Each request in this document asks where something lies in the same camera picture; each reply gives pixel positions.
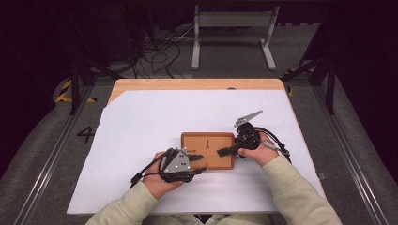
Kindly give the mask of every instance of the brown tray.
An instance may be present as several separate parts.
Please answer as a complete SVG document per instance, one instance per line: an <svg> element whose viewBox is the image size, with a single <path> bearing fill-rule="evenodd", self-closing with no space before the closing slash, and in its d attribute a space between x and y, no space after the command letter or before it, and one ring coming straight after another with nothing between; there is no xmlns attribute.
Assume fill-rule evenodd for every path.
<svg viewBox="0 0 398 225"><path fill-rule="evenodd" d="M191 168L207 167L208 170L232 170L234 156L220 157L217 150L234 144L233 133L226 132L184 132L181 134L181 147L189 154L202 155L203 158L191 161Z"/></svg>

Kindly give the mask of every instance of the cable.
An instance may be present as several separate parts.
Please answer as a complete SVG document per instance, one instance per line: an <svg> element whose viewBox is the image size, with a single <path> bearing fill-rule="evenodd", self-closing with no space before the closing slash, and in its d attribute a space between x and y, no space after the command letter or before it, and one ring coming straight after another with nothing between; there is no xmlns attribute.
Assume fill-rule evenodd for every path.
<svg viewBox="0 0 398 225"><path fill-rule="evenodd" d="M151 163L149 163L145 168L143 168L140 172L138 172L137 174L135 174L134 177L131 178L131 186L130 188L132 188L133 186L135 186L138 181L141 180L141 178L143 178L143 173L149 168L151 167L153 164L155 164L157 161L161 160L163 157L165 157L167 154L169 154L169 151L166 151L165 153L161 154L160 156L158 156L157 158L153 159L153 161Z"/></svg>
<svg viewBox="0 0 398 225"><path fill-rule="evenodd" d="M249 127L246 130L256 130L256 131L261 131L263 133L266 133L274 142L276 142L279 146L279 149L281 151L281 153L286 157L286 159L292 163L292 161L290 160L290 153L287 149L284 148L284 144L282 144L278 138L269 130L265 129L265 128L260 128L260 127Z"/></svg>
<svg viewBox="0 0 398 225"><path fill-rule="evenodd" d="M179 73L175 69L171 68L170 66L181 55L181 49L179 48L177 43L182 42L186 39L189 39L186 36L188 36L192 32L193 27L194 26L190 26L189 29L185 30L178 36L176 36L176 32L173 32L173 33L169 32L169 33L165 34L164 36L162 36L162 38L158 38L158 36L155 35L155 41L154 41L155 43L153 43L151 41L143 42L142 48L143 48L144 54L142 57L140 57L139 60L140 60L140 66L143 70L144 75L139 74L140 71L139 71L138 67L133 68L134 73L136 75L139 74L139 76L141 76L143 78L150 78L150 76L145 71L145 67L143 65L143 62L141 61L141 59L142 59L145 62L147 62L148 64L150 64L150 68L151 68L151 71L153 74L164 69L165 72L167 73L167 75L170 76L171 78L174 78L176 74L178 76L180 76L181 78L185 78L181 73ZM153 45L160 45L160 46L155 49L155 48L152 48ZM165 63L166 61L168 61L169 56L166 53L164 53L164 51L168 50L169 48L171 48L173 46L175 46L177 48L176 56L170 62L168 62L164 67L155 68L155 64L161 64L161 63ZM151 56L149 56L149 57L151 57L150 60L147 59L148 54L152 54Z"/></svg>
<svg viewBox="0 0 398 225"><path fill-rule="evenodd" d="M159 175L159 174L160 174L160 173L158 173L158 172L148 173L148 174L145 174L144 177L149 176L149 175Z"/></svg>
<svg viewBox="0 0 398 225"><path fill-rule="evenodd" d="M131 63L129 63L129 64L127 64L125 67L121 67L121 68L117 68L117 69L115 69L115 70L111 70L111 69L109 69L109 70L111 70L113 73L117 73L117 74L119 74L119 73L123 73L123 72L126 72L127 70L129 70L130 68L132 68L135 64L136 64L137 62L136 62L136 60L135 60L135 62L131 62ZM107 76L105 73L103 73L103 72L100 72L100 71L95 71L95 70L91 70L96 76Z"/></svg>
<svg viewBox="0 0 398 225"><path fill-rule="evenodd" d="M198 214L197 216L199 217L199 218L198 218L199 220L195 223L195 225L197 225L199 222L202 222L202 221L201 221L201 219L202 219L201 216L200 216L199 214Z"/></svg>
<svg viewBox="0 0 398 225"><path fill-rule="evenodd" d="M137 71L135 70L135 67L132 67L132 71L134 71L134 77L137 79Z"/></svg>

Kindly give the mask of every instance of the black cable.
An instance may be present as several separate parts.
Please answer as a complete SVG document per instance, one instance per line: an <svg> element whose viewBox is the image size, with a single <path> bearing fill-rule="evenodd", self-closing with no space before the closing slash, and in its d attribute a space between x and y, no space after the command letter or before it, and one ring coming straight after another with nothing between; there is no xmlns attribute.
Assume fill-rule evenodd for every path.
<svg viewBox="0 0 398 225"><path fill-rule="evenodd" d="M165 68L167 74L169 74L170 77L172 77L172 78L174 78L174 77L173 77L173 75L170 73L168 67L169 67L170 65L172 65L172 63L175 62L175 60L177 60L177 58L181 55L181 49L179 48L179 46L178 46L177 44L175 44L175 43L174 43L174 45L176 45L176 47L178 48L178 54L176 55L176 57L175 57L170 63L168 63L168 64L166 65L166 68Z"/></svg>
<svg viewBox="0 0 398 225"><path fill-rule="evenodd" d="M138 70L138 68L137 68L136 66L134 66L132 69L134 70L135 79L137 79L138 76L142 77L142 76L141 76L141 73L140 73L140 70Z"/></svg>
<svg viewBox="0 0 398 225"><path fill-rule="evenodd" d="M161 47L159 47L157 50L154 50L154 51L165 51L165 50L167 50L168 48L170 48L171 47L171 45L172 45L172 43L169 43L169 42L173 42L173 41L170 41L170 39L167 39L167 40L161 40L161 42L160 43L158 43L158 44L163 44Z"/></svg>
<svg viewBox="0 0 398 225"><path fill-rule="evenodd" d="M131 178L131 186L130 188L132 188L133 186L135 186L138 181L141 180L141 178L143 178L143 173L149 168L151 167L153 164L155 164L157 161L159 161L160 159L162 159L163 157L165 157L167 154L169 154L169 151L166 151L165 153L161 154L160 156L158 156L157 158L153 159L151 163L149 163L145 168L143 168L140 172L138 172L137 174L135 174L134 177Z"/></svg>
<svg viewBox="0 0 398 225"><path fill-rule="evenodd" d="M150 79L150 78L151 78L151 77L150 77L149 75L147 75L146 73L145 73L145 75L141 74L140 69L138 69L137 66L135 66L135 70L137 71L137 73L138 73L138 75L139 75L140 77L145 78L145 79Z"/></svg>
<svg viewBox="0 0 398 225"><path fill-rule="evenodd" d="M140 60L141 68L143 69L143 73L147 76L147 78L150 78L150 76L147 75L146 72L145 72L145 68L144 68L144 66L143 66L143 62L141 61L141 58L140 58L139 60Z"/></svg>
<svg viewBox="0 0 398 225"><path fill-rule="evenodd" d="M290 160L290 153L287 149L284 148L284 144L282 144L278 138L269 130L265 129L265 128L260 128L260 127L250 127L247 128L246 130L256 130L256 131L261 131L263 133L266 133L274 142L276 142L279 146L279 149L281 151L281 153L286 157L286 159L292 163L292 161Z"/></svg>
<svg viewBox="0 0 398 225"><path fill-rule="evenodd" d="M117 73L117 74L120 75L120 73L126 72L127 70L129 70L130 68L132 68L132 67L135 65L135 63L136 63L136 61L127 64L125 67L117 68L117 69L114 69L114 70L111 70L110 68L108 68L108 69L111 70L113 73ZM99 71L99 72L93 71L93 70L91 70L91 71L92 71L96 76L107 76L105 73L103 73L103 72L101 72L101 71Z"/></svg>
<svg viewBox="0 0 398 225"><path fill-rule="evenodd" d="M134 71L134 78L137 79L137 71L135 70L135 67L132 67L132 71Z"/></svg>
<svg viewBox="0 0 398 225"><path fill-rule="evenodd" d="M144 177L149 176L149 175L160 175L160 173L158 173L158 172L146 173L146 174L144 175Z"/></svg>
<svg viewBox="0 0 398 225"><path fill-rule="evenodd" d="M179 76L181 76L181 78L184 78L184 79L185 79L185 77L184 77L181 73L179 73L177 70L175 70L175 69L173 69L173 68L171 68L171 67L169 67L169 69L171 69L171 70L174 71L176 74L178 74Z"/></svg>
<svg viewBox="0 0 398 225"><path fill-rule="evenodd" d="M158 68L158 69L155 70L155 69L153 68L153 61L154 61L155 57L156 57L158 54L163 54L163 55L165 56L165 59L164 59L163 61L161 61L161 62L158 62L158 63L162 63L162 62L165 62L165 61L167 60L167 54L165 54L165 53L163 53L163 52L158 52L158 53L152 55L151 65L150 65L151 68L152 68L152 73L156 73L156 72L158 72L159 70L162 69L162 68Z"/></svg>
<svg viewBox="0 0 398 225"><path fill-rule="evenodd" d="M165 58L164 58L163 60L161 60L161 61L155 62L155 61L153 61L153 58L154 58L154 56L155 56L156 54L164 54ZM155 64L157 64L157 63L163 63L163 62L165 62L165 61L167 60L167 54L165 54L165 53L163 53L163 52L158 52L158 53L156 53L156 54L152 56L152 60L151 60L151 61L149 61L149 60L146 58L145 55L142 57L142 59L143 59L144 61L146 61L147 63L152 63L152 64L154 64L154 63L155 63Z"/></svg>

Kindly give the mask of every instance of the rectangular wooden board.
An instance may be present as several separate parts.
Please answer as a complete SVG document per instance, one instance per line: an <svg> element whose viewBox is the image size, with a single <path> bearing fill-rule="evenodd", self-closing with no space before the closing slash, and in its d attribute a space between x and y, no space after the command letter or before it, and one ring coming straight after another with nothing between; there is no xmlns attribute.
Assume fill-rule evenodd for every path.
<svg viewBox="0 0 398 225"><path fill-rule="evenodd" d="M232 170L234 156L220 157L217 150L230 147L235 136L228 132L184 132L181 134L181 147L186 147L191 155L202 155L200 160L190 161L191 169L207 167L208 170Z"/></svg>

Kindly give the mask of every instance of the light green sweater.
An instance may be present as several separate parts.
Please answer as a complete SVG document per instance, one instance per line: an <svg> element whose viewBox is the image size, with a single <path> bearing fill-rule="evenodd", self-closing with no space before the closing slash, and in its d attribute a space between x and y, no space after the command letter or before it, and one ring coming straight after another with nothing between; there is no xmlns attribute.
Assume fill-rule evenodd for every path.
<svg viewBox="0 0 398 225"><path fill-rule="evenodd" d="M274 158L262 169L269 179L276 207L287 224L342 224L330 204L284 156ZM158 200L152 196L144 183L139 182L120 199L101 209L86 224L142 224L157 203ZM160 220L162 224L168 224L168 221L178 224L172 219ZM218 224L267 223L267 219L258 215L232 215L225 217Z"/></svg>

